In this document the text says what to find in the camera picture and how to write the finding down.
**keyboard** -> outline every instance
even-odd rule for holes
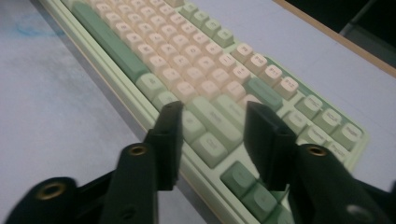
[[[243,144],[248,101],[351,171],[364,129],[268,55],[183,0],[40,0],[144,130],[181,101],[180,172],[224,223],[292,223],[286,191],[268,191]]]

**spacebar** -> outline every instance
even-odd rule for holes
[[[102,21],[90,6],[76,2],[72,6],[71,12],[133,83],[141,75],[149,73],[146,65]]]

